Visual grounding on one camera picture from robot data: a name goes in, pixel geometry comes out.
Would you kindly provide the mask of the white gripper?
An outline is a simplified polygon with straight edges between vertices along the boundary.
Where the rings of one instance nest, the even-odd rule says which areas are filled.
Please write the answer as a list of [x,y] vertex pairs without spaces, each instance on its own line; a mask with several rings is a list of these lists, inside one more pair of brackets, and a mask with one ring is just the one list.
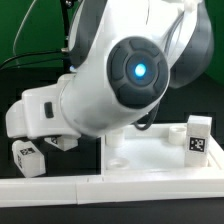
[[10,138],[36,139],[48,136],[80,134],[65,120],[60,107],[60,96],[66,82],[59,82],[22,93],[6,113],[6,130]]

